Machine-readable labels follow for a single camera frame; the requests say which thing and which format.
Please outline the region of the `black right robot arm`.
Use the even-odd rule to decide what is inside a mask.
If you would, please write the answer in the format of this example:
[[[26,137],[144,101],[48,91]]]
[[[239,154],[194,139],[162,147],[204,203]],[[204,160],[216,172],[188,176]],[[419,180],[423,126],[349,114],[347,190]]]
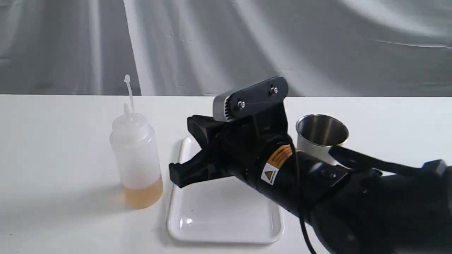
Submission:
[[[171,163],[178,187],[234,176],[297,217],[333,254],[450,254],[451,166],[415,168],[338,146],[337,165],[295,148],[283,103],[231,121],[194,115],[188,131],[201,151]]]

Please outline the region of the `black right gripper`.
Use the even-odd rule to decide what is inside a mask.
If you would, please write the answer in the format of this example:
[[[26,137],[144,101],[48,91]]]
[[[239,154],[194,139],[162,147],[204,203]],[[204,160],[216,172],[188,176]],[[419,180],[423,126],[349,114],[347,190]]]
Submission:
[[[193,115],[187,129],[202,151],[185,163],[168,165],[169,178],[179,188],[231,176],[246,184],[293,183],[293,142],[284,103],[231,122]]]

